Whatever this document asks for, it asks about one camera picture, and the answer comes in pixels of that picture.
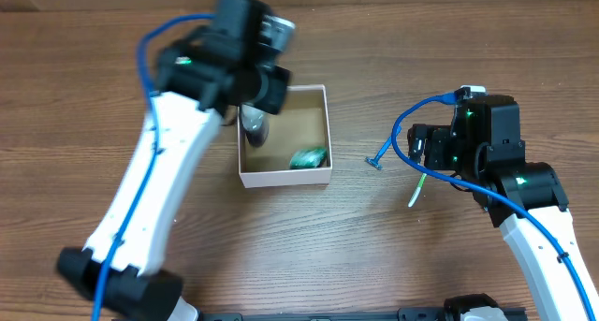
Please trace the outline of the green white toothbrush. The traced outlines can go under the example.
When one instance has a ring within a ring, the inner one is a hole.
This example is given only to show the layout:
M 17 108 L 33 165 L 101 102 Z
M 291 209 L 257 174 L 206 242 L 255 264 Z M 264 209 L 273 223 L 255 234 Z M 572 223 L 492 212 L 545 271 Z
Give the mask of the green white toothbrush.
M 412 196 L 411 196 L 411 198 L 410 198 L 410 200 L 408 202 L 408 207 L 409 208 L 412 208 L 416 204 L 416 202 L 417 202 L 417 200 L 419 198 L 419 195 L 421 193 L 421 190 L 422 190 L 422 188 L 424 186 L 424 183 L 426 181 L 426 178 L 427 178 L 427 174 L 426 173 L 422 173 L 421 177 L 420 177 L 420 179 L 419 179 L 419 181 L 418 181 L 418 183 L 416 185 L 415 191 L 412 194 Z

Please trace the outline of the clear spray bottle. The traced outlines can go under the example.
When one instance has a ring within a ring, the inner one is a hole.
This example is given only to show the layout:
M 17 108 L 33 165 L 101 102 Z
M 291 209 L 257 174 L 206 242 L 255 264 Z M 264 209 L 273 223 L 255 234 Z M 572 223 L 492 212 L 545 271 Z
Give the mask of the clear spray bottle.
M 251 146 L 259 148 L 265 143 L 270 129 L 268 114 L 265 111 L 242 105 L 241 125 Z

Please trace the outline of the blue disposable razor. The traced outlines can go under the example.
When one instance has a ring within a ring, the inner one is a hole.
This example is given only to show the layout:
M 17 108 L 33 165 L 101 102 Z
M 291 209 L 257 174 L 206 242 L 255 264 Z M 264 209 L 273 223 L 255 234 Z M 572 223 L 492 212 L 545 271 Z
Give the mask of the blue disposable razor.
M 391 137 L 388 137 L 387 140 L 383 143 L 383 145 L 379 149 L 379 151 L 377 152 L 377 154 L 374 157 L 366 157 L 365 162 L 378 170 L 382 170 L 383 167 L 380 164 L 380 159 L 387 152 L 387 150 L 390 146 L 391 146 Z

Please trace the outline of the green Dettol soap bar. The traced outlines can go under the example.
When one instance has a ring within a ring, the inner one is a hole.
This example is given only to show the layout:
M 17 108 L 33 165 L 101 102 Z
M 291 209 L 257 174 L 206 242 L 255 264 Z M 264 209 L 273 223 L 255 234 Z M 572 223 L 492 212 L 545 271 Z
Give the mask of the green Dettol soap bar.
M 290 161 L 291 169 L 320 168 L 325 164 L 328 152 L 325 147 L 313 147 L 296 151 Z

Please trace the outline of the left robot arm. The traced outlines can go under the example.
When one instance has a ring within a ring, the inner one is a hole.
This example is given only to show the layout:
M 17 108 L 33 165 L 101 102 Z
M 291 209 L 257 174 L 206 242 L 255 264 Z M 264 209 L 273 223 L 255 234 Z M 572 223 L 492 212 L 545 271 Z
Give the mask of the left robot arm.
M 259 0 L 217 0 L 188 16 L 194 28 L 148 61 L 136 48 L 147 109 L 139 141 L 104 218 L 81 248 L 66 247 L 57 269 L 85 299 L 91 317 L 110 309 L 128 320 L 195 320 L 183 279 L 163 267 L 174 218 L 203 154 L 230 109 L 269 114 L 284 104 L 291 74 L 277 65 L 295 31 Z

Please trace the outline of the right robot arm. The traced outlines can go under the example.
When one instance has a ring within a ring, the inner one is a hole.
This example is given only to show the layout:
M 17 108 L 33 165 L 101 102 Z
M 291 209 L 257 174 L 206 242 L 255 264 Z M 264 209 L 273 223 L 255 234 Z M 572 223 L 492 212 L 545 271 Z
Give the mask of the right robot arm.
M 461 90 L 423 102 L 453 107 L 451 123 L 413 125 L 400 159 L 472 194 L 516 257 L 542 319 L 597 319 L 568 197 L 549 164 L 527 161 L 514 98 Z

